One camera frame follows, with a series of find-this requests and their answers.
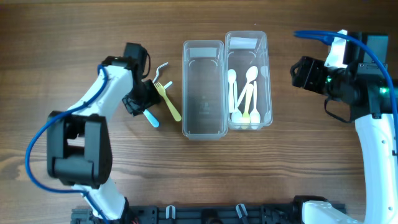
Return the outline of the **yellow plastic fork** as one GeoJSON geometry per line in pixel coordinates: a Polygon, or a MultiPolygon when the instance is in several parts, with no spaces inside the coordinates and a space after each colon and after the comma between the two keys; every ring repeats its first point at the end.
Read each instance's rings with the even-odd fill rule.
{"type": "Polygon", "coordinates": [[[169,100],[167,94],[166,94],[166,90],[164,88],[164,86],[162,84],[160,84],[159,82],[154,83],[154,86],[156,88],[156,90],[158,91],[159,95],[164,99],[164,101],[166,102],[174,120],[176,120],[177,122],[182,120],[182,117],[180,115],[180,113],[177,111],[177,109],[174,107],[174,105],[172,104],[172,102],[169,100]]]}

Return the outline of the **white spoon diagonal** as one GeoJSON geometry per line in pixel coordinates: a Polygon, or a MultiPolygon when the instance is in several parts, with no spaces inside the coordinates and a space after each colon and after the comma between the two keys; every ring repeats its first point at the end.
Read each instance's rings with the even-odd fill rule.
{"type": "Polygon", "coordinates": [[[239,96],[239,98],[237,100],[237,103],[236,103],[236,106],[235,106],[236,109],[238,109],[238,107],[240,106],[240,104],[241,104],[241,102],[242,102],[242,100],[243,100],[243,98],[244,98],[244,96],[246,94],[246,90],[248,88],[248,85],[257,78],[258,73],[259,73],[259,71],[258,71],[258,68],[256,66],[251,66],[247,70],[247,72],[246,72],[246,84],[245,84],[245,86],[244,86],[244,88],[243,88],[243,90],[242,90],[242,92],[241,92],[241,94],[240,94],[240,96],[239,96]]]}

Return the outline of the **light blue plastic fork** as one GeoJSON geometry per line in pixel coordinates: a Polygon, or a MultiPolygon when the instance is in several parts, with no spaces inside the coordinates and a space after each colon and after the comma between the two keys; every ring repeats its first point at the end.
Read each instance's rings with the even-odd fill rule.
{"type": "Polygon", "coordinates": [[[145,117],[147,118],[147,120],[150,122],[150,124],[154,127],[154,128],[158,128],[160,126],[159,121],[157,120],[157,118],[149,111],[149,110],[144,110],[143,114],[145,115],[145,117]]]}

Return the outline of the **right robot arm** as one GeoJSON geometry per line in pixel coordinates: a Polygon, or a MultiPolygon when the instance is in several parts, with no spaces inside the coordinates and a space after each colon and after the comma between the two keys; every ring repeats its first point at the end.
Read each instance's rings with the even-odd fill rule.
{"type": "Polygon", "coordinates": [[[303,56],[292,84],[349,106],[361,144],[366,184],[365,223],[397,223],[397,80],[387,71],[386,34],[298,30],[298,38],[328,45],[326,60],[303,56]]]}

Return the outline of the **thin white plastic spoon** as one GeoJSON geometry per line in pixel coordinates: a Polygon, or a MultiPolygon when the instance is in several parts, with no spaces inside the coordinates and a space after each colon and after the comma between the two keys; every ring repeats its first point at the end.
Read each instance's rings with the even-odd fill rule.
{"type": "Polygon", "coordinates": [[[253,109],[250,112],[251,124],[258,125],[261,121],[261,115],[257,110],[257,81],[254,81],[253,89],[253,109]]]}

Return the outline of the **curved white plastic fork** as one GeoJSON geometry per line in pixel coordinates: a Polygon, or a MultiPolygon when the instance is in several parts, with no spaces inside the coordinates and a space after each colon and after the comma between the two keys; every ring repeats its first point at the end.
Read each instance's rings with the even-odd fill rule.
{"type": "Polygon", "coordinates": [[[160,77],[160,72],[161,72],[161,70],[162,70],[163,68],[165,68],[168,64],[169,64],[168,62],[165,62],[165,63],[163,63],[162,65],[160,65],[160,66],[157,67],[157,69],[156,69],[156,71],[155,71],[155,78],[154,78],[153,81],[152,81],[153,83],[156,83],[156,82],[158,81],[158,79],[159,79],[159,77],[160,77]]]}

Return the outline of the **yellow plastic spoon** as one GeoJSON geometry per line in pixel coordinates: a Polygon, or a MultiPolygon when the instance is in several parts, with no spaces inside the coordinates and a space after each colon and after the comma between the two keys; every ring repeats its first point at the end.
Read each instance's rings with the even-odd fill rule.
{"type": "Polygon", "coordinates": [[[249,115],[249,107],[251,104],[251,98],[252,98],[253,91],[254,91],[253,84],[251,84],[251,83],[248,84],[247,89],[246,89],[246,94],[245,94],[244,112],[243,112],[242,119],[241,119],[241,122],[243,124],[249,124],[251,122],[251,117],[249,115]]]}

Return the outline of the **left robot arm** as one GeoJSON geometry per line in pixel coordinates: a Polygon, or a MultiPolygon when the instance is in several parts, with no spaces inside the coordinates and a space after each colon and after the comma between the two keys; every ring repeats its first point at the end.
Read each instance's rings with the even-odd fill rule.
{"type": "Polygon", "coordinates": [[[110,178],[113,164],[108,121],[123,103],[133,116],[149,112],[160,96],[151,80],[150,55],[141,44],[128,43],[123,56],[108,56],[85,95],[64,112],[53,111],[47,128],[47,172],[90,204],[96,223],[138,223],[129,202],[110,178]]]}

